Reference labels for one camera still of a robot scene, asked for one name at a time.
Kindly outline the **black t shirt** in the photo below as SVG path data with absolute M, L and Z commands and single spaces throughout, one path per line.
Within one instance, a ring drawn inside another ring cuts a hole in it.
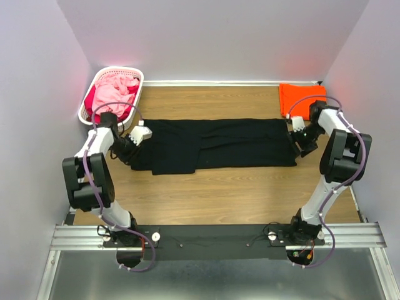
M 198 169 L 296 165 L 282 119 L 147 119 L 144 124 L 152 137 L 130 160 L 135 171 L 192 174 Z

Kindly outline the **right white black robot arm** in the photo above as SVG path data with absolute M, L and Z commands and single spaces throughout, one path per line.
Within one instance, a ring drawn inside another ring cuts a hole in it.
M 289 140 L 302 158 L 316 150 L 318 137 L 329 140 L 319 163 L 320 180 L 309 201 L 298 210 L 287 230 L 288 239 L 296 245 L 318 238 L 326 214 L 338 196 L 365 172 L 372 137 L 354 128 L 344 117 L 342 106 L 328 105 L 324 96 L 316 96 L 309 107 L 309 124 L 291 111 Z

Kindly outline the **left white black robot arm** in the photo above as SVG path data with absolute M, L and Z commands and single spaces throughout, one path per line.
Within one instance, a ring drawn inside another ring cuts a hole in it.
M 109 151 L 128 164 L 139 147 L 127 134 L 119 135 L 117 116 L 104 112 L 101 122 L 88 132 L 82 149 L 62 161 L 62 171 L 70 206 L 90 212 L 107 224 L 105 236 L 126 247 L 145 245 L 139 236 L 132 213 L 123 209 L 115 197 L 115 188 L 106 163 Z

